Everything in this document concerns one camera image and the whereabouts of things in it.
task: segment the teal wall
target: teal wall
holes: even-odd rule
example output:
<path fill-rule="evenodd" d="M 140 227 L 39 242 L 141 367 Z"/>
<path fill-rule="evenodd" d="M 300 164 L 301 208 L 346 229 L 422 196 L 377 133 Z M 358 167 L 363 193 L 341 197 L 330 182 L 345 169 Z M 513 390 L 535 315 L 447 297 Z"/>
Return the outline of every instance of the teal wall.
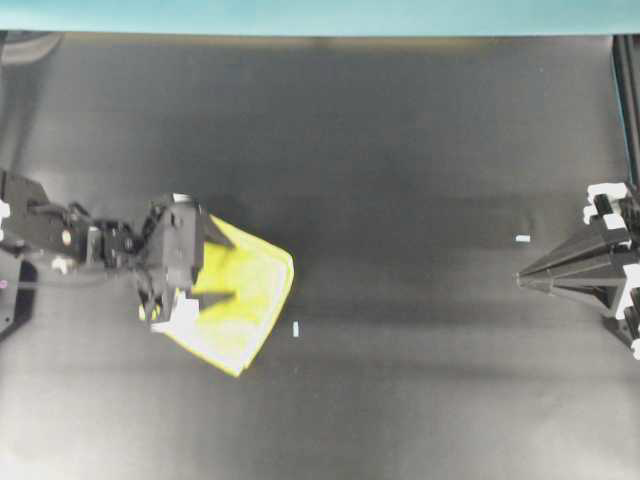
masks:
<path fill-rule="evenodd" d="M 640 0 L 0 0 L 0 28 L 217 35 L 640 31 Z"/>

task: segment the cable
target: cable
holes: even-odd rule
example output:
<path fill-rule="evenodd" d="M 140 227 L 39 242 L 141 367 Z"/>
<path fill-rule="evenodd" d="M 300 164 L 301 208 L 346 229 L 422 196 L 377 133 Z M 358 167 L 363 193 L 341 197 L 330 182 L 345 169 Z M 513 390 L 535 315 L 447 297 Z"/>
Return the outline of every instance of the cable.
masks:
<path fill-rule="evenodd" d="M 49 281 L 49 280 L 35 280 L 35 281 L 20 281 L 15 278 L 3 278 L 0 281 L 5 281 L 10 285 L 17 285 L 18 290 L 36 290 L 39 288 L 92 288 L 98 285 L 103 285 L 107 283 L 109 280 L 116 278 L 117 274 L 107 274 L 104 278 L 99 278 L 94 281 L 84 281 L 84 282 L 57 282 L 57 281 Z"/>

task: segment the screw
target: screw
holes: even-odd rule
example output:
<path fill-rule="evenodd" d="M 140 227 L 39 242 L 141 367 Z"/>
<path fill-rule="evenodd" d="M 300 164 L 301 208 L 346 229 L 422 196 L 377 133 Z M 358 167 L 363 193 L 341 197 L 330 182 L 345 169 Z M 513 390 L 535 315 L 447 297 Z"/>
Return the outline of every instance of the screw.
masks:
<path fill-rule="evenodd" d="M 62 243 L 67 247 L 71 245 L 71 232 L 69 230 L 62 231 Z"/>

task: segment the black table surface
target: black table surface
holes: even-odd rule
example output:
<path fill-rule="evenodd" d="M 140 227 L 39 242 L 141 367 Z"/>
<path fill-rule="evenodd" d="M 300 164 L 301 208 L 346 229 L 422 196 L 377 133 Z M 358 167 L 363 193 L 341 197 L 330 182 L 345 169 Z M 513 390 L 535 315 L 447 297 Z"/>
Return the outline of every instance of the black table surface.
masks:
<path fill-rule="evenodd" d="M 7 66 L 3 166 L 138 226 L 191 193 L 296 278 L 239 379 L 148 333 L 127 279 L 37 291 L 0 342 L 0 477 L 637 479 L 640 364 L 513 279 L 627 174 L 610 51 L 68 34 Z"/>

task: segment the yellow cloth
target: yellow cloth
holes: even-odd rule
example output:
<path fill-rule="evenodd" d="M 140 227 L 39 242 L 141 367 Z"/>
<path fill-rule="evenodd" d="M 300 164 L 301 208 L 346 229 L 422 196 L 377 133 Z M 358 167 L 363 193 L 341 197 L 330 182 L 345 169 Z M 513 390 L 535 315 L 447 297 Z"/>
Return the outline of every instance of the yellow cloth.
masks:
<path fill-rule="evenodd" d="M 237 377 L 249 367 L 282 310 L 293 282 L 284 250 L 211 216 L 234 244 L 205 243 L 193 294 L 232 293 L 195 319 L 168 322 L 162 332 L 194 355 Z"/>

